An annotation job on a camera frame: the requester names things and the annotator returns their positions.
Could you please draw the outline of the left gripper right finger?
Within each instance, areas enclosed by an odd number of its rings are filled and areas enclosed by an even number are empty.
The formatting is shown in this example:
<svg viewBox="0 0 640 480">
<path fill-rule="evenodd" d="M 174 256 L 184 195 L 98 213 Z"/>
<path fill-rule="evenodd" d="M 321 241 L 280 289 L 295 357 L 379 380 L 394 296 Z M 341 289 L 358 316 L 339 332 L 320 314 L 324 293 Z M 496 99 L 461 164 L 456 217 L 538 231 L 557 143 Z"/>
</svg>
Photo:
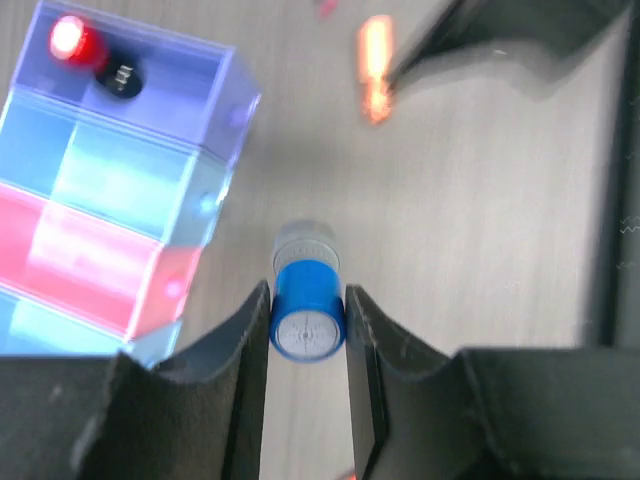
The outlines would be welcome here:
<svg viewBox="0 0 640 480">
<path fill-rule="evenodd" d="M 361 479 L 635 479 L 639 354 L 465 348 L 446 356 L 346 289 Z"/>
</svg>

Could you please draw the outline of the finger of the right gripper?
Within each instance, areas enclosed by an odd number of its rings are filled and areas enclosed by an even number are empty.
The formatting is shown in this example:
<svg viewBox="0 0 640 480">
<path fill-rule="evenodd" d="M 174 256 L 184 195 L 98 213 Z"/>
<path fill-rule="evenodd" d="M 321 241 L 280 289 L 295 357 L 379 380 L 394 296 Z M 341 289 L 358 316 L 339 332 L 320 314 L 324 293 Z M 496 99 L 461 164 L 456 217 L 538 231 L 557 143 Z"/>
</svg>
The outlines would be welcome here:
<svg viewBox="0 0 640 480">
<path fill-rule="evenodd" d="M 486 61 L 512 62 L 544 89 L 572 75 L 629 9 L 628 1 L 452 1 L 393 56 L 390 92 Z"/>
</svg>

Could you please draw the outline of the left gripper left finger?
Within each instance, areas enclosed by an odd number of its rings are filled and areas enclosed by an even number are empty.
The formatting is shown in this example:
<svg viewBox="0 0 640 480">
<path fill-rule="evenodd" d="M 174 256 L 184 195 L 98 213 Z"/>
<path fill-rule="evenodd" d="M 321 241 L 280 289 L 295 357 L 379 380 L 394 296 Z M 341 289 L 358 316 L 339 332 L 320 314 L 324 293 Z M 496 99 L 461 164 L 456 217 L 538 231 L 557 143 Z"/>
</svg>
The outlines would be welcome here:
<svg viewBox="0 0 640 480">
<path fill-rule="evenodd" d="M 130 356 L 1 361 L 5 479 L 255 479 L 271 295 L 145 368 Z"/>
</svg>

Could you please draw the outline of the light blue front bin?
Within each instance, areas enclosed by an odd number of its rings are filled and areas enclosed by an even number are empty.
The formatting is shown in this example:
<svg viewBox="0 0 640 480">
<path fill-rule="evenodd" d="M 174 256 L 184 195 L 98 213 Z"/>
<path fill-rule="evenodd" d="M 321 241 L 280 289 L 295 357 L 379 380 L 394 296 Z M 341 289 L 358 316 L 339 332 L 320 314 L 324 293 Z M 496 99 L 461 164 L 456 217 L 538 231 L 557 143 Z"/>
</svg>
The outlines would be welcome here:
<svg viewBox="0 0 640 480">
<path fill-rule="evenodd" d="M 151 367 L 172 354 L 181 326 L 176 321 L 125 342 L 38 302 L 1 292 L 3 356 L 112 356 L 124 352 Z"/>
</svg>

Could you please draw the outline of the light blue bin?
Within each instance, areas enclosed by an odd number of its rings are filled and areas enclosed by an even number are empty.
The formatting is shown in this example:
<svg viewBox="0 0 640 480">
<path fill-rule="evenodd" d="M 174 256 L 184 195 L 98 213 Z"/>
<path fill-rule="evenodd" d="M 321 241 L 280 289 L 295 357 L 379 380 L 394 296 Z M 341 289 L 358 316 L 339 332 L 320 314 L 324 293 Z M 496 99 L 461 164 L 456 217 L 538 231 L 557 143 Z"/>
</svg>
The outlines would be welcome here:
<svg viewBox="0 0 640 480">
<path fill-rule="evenodd" d="M 231 183 L 214 157 L 34 94 L 1 115 L 1 179 L 169 245 L 203 246 Z"/>
<path fill-rule="evenodd" d="M 181 326 L 176 321 L 125 342 L 38 302 L 1 292 L 3 356 L 112 356 L 124 352 L 151 367 L 172 354 Z"/>
</svg>

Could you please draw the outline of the red pen refill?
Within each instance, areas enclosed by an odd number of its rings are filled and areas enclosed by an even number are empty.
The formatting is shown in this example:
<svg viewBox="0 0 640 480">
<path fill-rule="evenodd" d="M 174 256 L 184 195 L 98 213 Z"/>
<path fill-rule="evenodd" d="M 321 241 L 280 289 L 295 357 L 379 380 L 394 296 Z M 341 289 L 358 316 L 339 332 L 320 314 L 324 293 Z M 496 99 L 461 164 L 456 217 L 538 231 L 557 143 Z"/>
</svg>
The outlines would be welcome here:
<svg viewBox="0 0 640 480">
<path fill-rule="evenodd" d="M 315 0 L 314 5 L 318 15 L 322 18 L 328 17 L 337 7 L 338 0 Z"/>
</svg>

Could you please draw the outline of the blue small object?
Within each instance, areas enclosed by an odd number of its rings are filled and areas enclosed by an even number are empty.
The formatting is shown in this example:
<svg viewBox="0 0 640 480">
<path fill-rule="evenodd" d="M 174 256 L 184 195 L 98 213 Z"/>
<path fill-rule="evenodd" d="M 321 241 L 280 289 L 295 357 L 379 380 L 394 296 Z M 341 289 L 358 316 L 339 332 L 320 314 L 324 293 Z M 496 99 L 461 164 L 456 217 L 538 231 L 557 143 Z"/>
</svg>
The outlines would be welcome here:
<svg viewBox="0 0 640 480">
<path fill-rule="evenodd" d="M 340 257 L 331 227 L 315 220 L 285 224 L 274 242 L 270 340 L 285 358 L 315 363 L 346 337 Z"/>
</svg>

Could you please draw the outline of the purple plastic bin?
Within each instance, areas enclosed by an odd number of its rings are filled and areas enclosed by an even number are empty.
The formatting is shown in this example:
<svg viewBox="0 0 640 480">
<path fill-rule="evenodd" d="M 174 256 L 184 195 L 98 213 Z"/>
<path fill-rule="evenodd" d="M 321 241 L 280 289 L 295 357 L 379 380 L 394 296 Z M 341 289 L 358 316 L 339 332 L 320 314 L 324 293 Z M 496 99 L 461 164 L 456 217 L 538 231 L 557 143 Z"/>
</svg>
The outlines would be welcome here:
<svg viewBox="0 0 640 480">
<path fill-rule="evenodd" d="M 92 73 L 67 67 L 49 51 L 50 34 L 66 14 L 85 20 L 112 49 L 138 62 L 141 92 L 119 100 Z M 34 12 L 12 84 L 119 123 L 208 149 L 234 165 L 260 91 L 237 51 L 107 12 L 55 1 Z"/>
</svg>

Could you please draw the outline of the red black stamp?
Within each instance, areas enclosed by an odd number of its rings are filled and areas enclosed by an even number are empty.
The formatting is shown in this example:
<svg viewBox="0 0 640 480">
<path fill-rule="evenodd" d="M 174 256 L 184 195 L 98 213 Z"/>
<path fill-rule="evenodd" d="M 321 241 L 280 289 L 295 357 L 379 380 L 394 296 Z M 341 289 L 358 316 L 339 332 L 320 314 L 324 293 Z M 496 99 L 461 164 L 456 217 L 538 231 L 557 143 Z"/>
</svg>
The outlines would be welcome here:
<svg viewBox="0 0 640 480">
<path fill-rule="evenodd" d="M 49 51 L 68 66 L 90 71 L 96 82 L 116 98 L 132 99 L 143 89 L 139 59 L 109 44 L 100 31 L 81 17 L 65 15 L 54 23 Z"/>
</svg>

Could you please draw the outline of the pink plastic bin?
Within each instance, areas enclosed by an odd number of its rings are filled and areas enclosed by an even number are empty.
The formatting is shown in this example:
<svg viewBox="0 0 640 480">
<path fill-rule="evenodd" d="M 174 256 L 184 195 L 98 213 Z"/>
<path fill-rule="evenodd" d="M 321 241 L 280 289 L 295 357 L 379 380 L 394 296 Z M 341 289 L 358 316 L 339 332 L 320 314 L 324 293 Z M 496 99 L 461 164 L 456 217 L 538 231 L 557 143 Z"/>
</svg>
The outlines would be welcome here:
<svg viewBox="0 0 640 480">
<path fill-rule="evenodd" d="M 2 286 L 123 340 L 179 318 L 201 253 L 1 188 Z"/>
</svg>

